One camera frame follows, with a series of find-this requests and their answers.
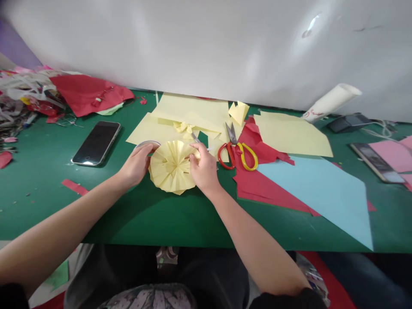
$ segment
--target small scissors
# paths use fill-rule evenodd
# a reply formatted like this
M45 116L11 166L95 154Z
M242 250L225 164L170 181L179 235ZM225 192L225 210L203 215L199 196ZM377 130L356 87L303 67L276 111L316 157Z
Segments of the small scissors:
M233 155L233 151L234 149L232 149L231 147L235 148L236 146L239 146L240 151L242 152L242 154L240 155L241 159L242 159L242 164L243 167L248 170L248 171L254 171L255 169L257 169L258 167L258 157L256 156L256 154L254 153L253 150L251 150L249 148L249 146L245 145L245 143L239 143L236 139L236 135L235 135L235 129L233 127L233 123L232 123L232 127L229 128L229 126L226 123L226 129L227 129L227 133L229 133L229 137L230 137L230 142L229 143L224 143L218 151L218 159L220 164L227 170L233 170L235 168L235 158ZM232 162L232 166L227 166L226 164L223 163L222 158L220 157L220 153L222 152L223 148L226 146L227 148L227 152L229 154L230 157L230 161ZM246 164L246 160L245 160L245 152L243 151L243 147L245 147L253 156L254 158L254 166L252 168L248 167L248 165Z

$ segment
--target green table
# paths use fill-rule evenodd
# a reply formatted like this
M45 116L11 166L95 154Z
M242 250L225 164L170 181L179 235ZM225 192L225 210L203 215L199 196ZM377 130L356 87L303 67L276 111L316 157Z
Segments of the green table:
M61 182L70 179L91 190L120 169L134 145L125 142L156 99L153 92L135 91L147 105L133 104L112 116L92 114L78 119L81 127L46 124L39 118L20 133L19 153L0 170L0 239L14 239L30 227L79 197ZM276 109L262 108L267 111ZM258 113L252 106L249 114ZM92 127L100 120L120 122L123 126L106 164L101 167L72 165L75 154ZM324 126L327 121L317 125ZM366 183L368 199L377 208L370 213L376 252L412 253L412 193L403 185L382 183L347 146L351 142L377 142L363 132L333 134L329 137L335 157L342 168ZM412 134L412 125L398 127L395 138ZM234 171L220 168L223 187L236 198ZM307 251L368 251L366 247L323 217L267 204L238 200L239 204L286 249ZM233 243L213 205L198 188L181 196L156 188L146 175L138 188L124 195L94 226L85 242L128 245L172 245L232 247Z

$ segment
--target light blue paper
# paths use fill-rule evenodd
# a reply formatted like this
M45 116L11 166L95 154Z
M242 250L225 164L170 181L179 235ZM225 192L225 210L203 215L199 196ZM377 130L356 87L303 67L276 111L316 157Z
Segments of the light blue paper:
M365 184L321 157L291 156L259 172L373 250Z

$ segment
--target black sleeve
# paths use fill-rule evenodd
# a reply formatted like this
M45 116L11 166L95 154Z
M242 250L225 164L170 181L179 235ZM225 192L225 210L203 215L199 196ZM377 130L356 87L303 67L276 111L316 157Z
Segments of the black sleeve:
M290 309L326 309L321 297L310 288L303 289L297 296L275 296L263 293L255 298L249 309L290 308Z
M0 286L0 308L30 309L21 285L10 283Z

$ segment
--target paper cup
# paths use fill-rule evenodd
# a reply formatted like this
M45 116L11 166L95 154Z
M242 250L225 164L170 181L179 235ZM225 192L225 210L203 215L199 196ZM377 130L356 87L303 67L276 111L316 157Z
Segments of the paper cup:
M338 84L313 104L313 106L302 115L307 122L314 123L319 119L333 113L354 97L360 96L362 92L348 84Z

